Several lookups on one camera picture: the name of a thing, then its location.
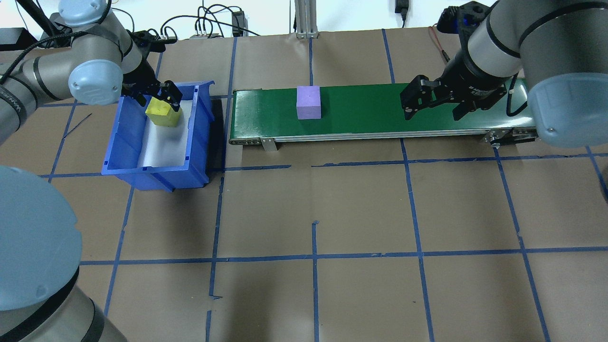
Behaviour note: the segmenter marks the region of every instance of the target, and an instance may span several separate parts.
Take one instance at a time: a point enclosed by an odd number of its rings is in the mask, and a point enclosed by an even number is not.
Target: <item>black cable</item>
[[[213,22],[211,22],[211,20],[209,20],[208,18],[206,18],[206,17],[204,17],[204,16],[203,16],[203,17],[199,17],[199,18],[196,20],[196,22],[194,23],[194,28],[195,28],[195,30],[197,30],[197,32],[198,32],[198,31],[200,31],[200,32],[201,32],[201,35],[202,35],[202,33],[203,33],[203,31],[204,31],[204,30],[207,30],[206,28],[205,28],[205,29],[203,29],[203,28],[201,27],[201,20],[202,20],[203,27],[204,27],[204,25],[205,25],[205,20],[207,20],[207,21],[209,22],[209,24],[211,25],[211,30],[209,31],[209,36],[211,36],[211,34],[213,34]]]
[[[171,31],[173,31],[173,35],[175,36],[175,39],[178,39],[178,33],[175,32],[175,30],[171,26],[165,26],[165,31],[164,31],[165,37],[167,37],[167,38],[169,37],[169,34],[167,33],[167,29],[171,29]]]
[[[403,25],[401,25],[401,28],[404,28],[406,26],[406,19],[407,19],[407,11],[410,9],[410,5],[409,5],[409,0],[407,1],[407,7],[402,7],[401,8],[401,19],[403,19]]]
[[[159,37],[159,38],[161,37],[161,35],[159,35],[159,34],[158,34],[158,31],[157,31],[157,30],[154,30],[154,29],[148,29],[147,31],[148,31],[148,33],[149,33],[150,31],[152,31],[152,32],[154,32],[154,34],[155,34],[157,37]]]
[[[131,18],[131,27],[133,28],[131,30],[131,32],[135,32],[135,20],[133,20],[133,16],[131,14],[129,14],[129,12],[127,12],[125,10],[117,9],[116,7],[114,7],[113,10],[118,11],[118,12],[122,12],[122,13],[128,15],[129,18]]]
[[[509,86],[509,92],[507,93],[507,96],[506,96],[506,115],[507,116],[518,115],[519,113],[523,112],[523,110],[528,107],[528,101],[526,101],[516,111],[511,112],[511,100],[513,99],[512,90],[515,89],[515,81],[517,80],[518,75],[519,75],[519,72],[517,74],[513,75],[513,78],[511,79],[511,85]]]
[[[26,30],[28,32],[30,32],[30,29],[27,27],[26,20],[23,19],[23,15],[21,14],[21,10],[19,9],[19,4],[17,3],[17,0],[15,0],[15,7],[17,7],[17,12],[19,13],[19,16],[21,17],[21,20],[23,21],[23,24],[26,26]]]
[[[166,20],[166,21],[165,21],[165,22],[162,24],[161,29],[163,29],[163,28],[165,27],[165,25],[167,25],[167,23],[169,23],[171,20],[178,19],[178,18],[200,18],[200,17],[199,17],[199,16],[196,16],[196,15],[186,15],[186,14],[184,14],[184,15],[177,15],[177,16],[174,16],[174,17],[172,17],[172,18],[167,19],[167,20]],[[224,23],[224,22],[222,22],[222,21],[217,21],[217,20],[213,20],[213,19],[209,19],[209,18],[206,18],[206,20],[212,21],[212,22],[214,22],[214,23],[218,23],[218,24],[222,24],[222,25],[226,25],[226,26],[234,27],[234,28],[236,28],[236,29],[241,29],[241,30],[243,30],[243,31],[245,31],[245,32],[249,32],[249,33],[251,33],[251,34],[253,34],[253,35],[259,36],[259,34],[257,34],[257,33],[255,33],[255,32],[253,32],[253,31],[247,30],[247,29],[245,29],[245,28],[243,28],[243,27],[234,26],[234,25],[231,25],[231,24],[228,24],[228,23]]]
[[[59,38],[69,38],[69,37],[78,38],[78,37],[82,37],[83,35],[86,35],[86,34],[87,34],[87,32],[85,32],[85,31],[63,33],[61,35],[55,35],[52,37],[41,39],[41,40],[37,41],[36,43],[33,43],[32,45],[28,46],[27,49],[23,50],[23,52],[19,56],[17,56],[17,58],[15,59],[15,61],[13,61],[13,63],[9,66],[9,68],[6,69],[6,71],[4,72],[4,75],[2,75],[2,78],[0,78],[0,85],[4,84],[4,82],[10,76],[10,74],[15,70],[15,68],[17,67],[19,62],[21,60],[23,60],[23,58],[25,58],[25,56],[28,53],[30,53],[30,51],[34,50],[37,46],[40,46],[48,41],[56,40]]]
[[[215,6],[222,7],[222,9],[221,9],[221,10],[219,10],[219,11],[216,11],[216,12],[211,12],[211,9],[212,9],[213,7],[215,7]],[[228,7],[228,6],[221,5],[221,4],[213,4],[213,5],[209,6],[209,8],[208,8],[207,10],[209,11],[209,13],[211,13],[211,14],[213,15],[213,18],[214,18],[215,20],[217,20],[217,18],[215,17],[215,13],[222,12],[223,10],[228,10],[228,11],[229,11],[229,12],[232,14],[232,17],[233,17],[233,18],[235,18],[235,20],[237,21],[237,26],[238,26],[238,27],[241,27],[241,23],[239,23],[239,22],[238,22],[237,15],[234,13],[234,11],[233,11],[232,9],[230,9],[231,7],[236,7],[236,6],[230,6],[230,7]]]
[[[108,16],[108,13],[110,12],[111,7],[112,7],[112,0],[108,0],[108,5],[106,5],[106,9],[103,11],[102,17],[99,18],[99,20],[97,21],[97,24],[103,23],[103,21]]]
[[[215,21],[217,21],[217,20],[218,20],[218,18],[215,16],[215,13],[211,13],[211,12],[209,11],[209,9],[208,9],[207,7],[204,7],[204,6],[200,6],[200,7],[198,7],[198,9],[197,9],[197,11],[196,11],[196,14],[197,14],[199,17],[201,16],[201,9],[204,9],[204,10],[205,10],[205,13],[204,13],[204,14],[203,14],[203,16],[202,16],[203,18],[206,18],[206,17],[207,17],[207,13],[210,13],[210,14],[213,16],[213,19],[215,19]],[[196,22],[198,23],[199,28],[200,28],[200,27],[201,27],[201,20],[200,20],[200,19],[197,19],[197,20],[196,20]],[[213,23],[209,22],[209,24],[211,25],[211,33],[213,33]],[[223,36],[224,36],[224,31],[222,30],[222,27],[221,27],[220,25],[218,25],[218,28],[219,28],[219,35],[221,35],[221,36],[223,37]],[[206,28],[206,25],[205,25],[205,21],[204,21],[204,20],[202,21],[202,30],[207,31],[207,28]]]

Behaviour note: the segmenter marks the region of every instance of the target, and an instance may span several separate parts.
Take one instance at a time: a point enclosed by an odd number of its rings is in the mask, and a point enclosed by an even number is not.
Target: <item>power adapter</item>
[[[236,28],[236,27],[232,28],[233,37],[242,37],[242,36],[249,35],[249,32],[242,30],[242,29],[247,29],[247,18],[245,18],[245,12],[243,12],[243,11],[234,12],[234,15],[232,16],[232,25],[239,27],[239,28]]]
[[[401,14],[401,19],[405,22],[407,11],[410,9],[410,0],[395,0],[395,13]]]

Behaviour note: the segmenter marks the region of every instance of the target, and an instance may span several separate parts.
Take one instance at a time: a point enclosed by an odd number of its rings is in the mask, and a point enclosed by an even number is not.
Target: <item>metal bracket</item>
[[[278,151],[277,144],[275,143],[274,138],[261,138],[260,140],[262,142],[262,147],[264,147],[264,151]]]
[[[299,39],[317,38],[317,0],[295,0],[295,22]]]
[[[489,130],[485,137],[483,137],[482,142],[487,142],[492,147],[498,149],[501,146],[532,142],[536,138],[538,138],[538,134],[534,127],[500,128]]]

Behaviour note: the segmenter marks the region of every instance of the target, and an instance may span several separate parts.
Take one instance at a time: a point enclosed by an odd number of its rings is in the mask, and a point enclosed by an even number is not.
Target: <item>green conveyor belt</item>
[[[477,110],[460,121],[452,118],[455,104],[445,104],[404,119],[399,100],[402,84],[321,87],[322,118],[298,120],[296,89],[236,91],[231,144],[250,144],[258,138],[276,141],[315,141],[357,138],[395,138],[479,134],[493,128],[532,127],[529,109],[515,117],[505,114],[506,96],[490,110]],[[513,108],[526,100],[518,80]]]

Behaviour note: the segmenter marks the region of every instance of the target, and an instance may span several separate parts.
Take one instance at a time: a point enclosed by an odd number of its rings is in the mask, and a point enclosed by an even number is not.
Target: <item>blue plastic bin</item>
[[[177,83],[184,95],[192,100],[188,120],[188,139],[183,165],[170,167],[137,167],[142,151],[146,121],[146,107],[130,97],[118,102],[112,135],[103,162],[102,175],[114,175],[138,190],[166,190],[202,187],[209,183],[205,174],[209,127],[213,122],[209,86],[213,81]]]

